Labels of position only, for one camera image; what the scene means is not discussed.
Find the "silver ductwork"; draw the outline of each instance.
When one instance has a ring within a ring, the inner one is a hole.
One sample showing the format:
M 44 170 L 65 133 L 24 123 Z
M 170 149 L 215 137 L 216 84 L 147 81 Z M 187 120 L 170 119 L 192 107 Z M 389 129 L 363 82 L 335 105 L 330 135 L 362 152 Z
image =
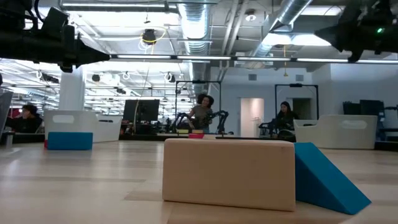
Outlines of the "silver ductwork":
M 181 26 L 184 38 L 206 39 L 208 37 L 210 7 L 208 4 L 178 4 L 181 15 Z M 185 50 L 189 55 L 209 54 L 208 42 L 185 42 Z M 190 63 L 190 76 L 192 80 L 210 79 L 209 63 Z M 208 85 L 197 84 L 193 86 L 196 95 L 208 90 Z
M 255 51 L 251 53 L 252 57 L 265 57 L 271 51 L 272 45 L 269 45 L 265 40 L 267 34 L 280 28 L 282 26 L 291 25 L 304 9 L 312 2 L 312 0 L 283 0 L 280 9 L 276 15 L 269 15 L 264 21 L 263 34 L 265 34 L 263 41 L 257 46 Z

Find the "door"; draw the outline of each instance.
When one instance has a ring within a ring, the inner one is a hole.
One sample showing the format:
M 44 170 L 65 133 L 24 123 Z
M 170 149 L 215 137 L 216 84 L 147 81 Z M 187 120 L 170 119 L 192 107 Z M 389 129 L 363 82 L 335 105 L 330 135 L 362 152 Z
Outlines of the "door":
M 264 99 L 241 98 L 241 137 L 256 138 L 259 136 L 258 126 L 264 120 Z

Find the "white bin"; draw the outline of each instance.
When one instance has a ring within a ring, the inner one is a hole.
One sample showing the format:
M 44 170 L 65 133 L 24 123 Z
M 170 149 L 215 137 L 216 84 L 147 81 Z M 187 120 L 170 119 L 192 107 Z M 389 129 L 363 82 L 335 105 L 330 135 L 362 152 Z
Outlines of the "white bin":
M 93 142 L 119 140 L 122 116 L 96 115 L 92 111 L 60 110 L 45 110 L 44 115 L 46 139 L 49 132 L 84 132 L 93 133 Z
M 297 142 L 324 149 L 374 149 L 376 127 L 377 116 L 323 115 L 318 121 L 294 121 Z

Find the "green light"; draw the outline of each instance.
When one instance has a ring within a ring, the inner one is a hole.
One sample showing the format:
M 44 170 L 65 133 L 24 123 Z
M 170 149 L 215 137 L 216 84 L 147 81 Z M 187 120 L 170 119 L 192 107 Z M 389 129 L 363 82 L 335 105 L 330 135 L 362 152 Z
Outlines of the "green light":
M 384 32 L 384 28 L 378 28 L 377 33 L 381 34 L 382 32 Z

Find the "wooden floor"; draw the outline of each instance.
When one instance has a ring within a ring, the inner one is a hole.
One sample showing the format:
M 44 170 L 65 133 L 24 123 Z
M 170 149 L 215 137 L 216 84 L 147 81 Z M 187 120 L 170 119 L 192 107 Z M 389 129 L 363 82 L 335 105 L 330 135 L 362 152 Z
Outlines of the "wooden floor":
M 0 150 L 0 223 L 398 223 L 398 153 L 323 152 L 373 201 L 358 215 L 300 202 L 296 212 L 163 202 L 163 143 L 121 141 L 92 152 Z

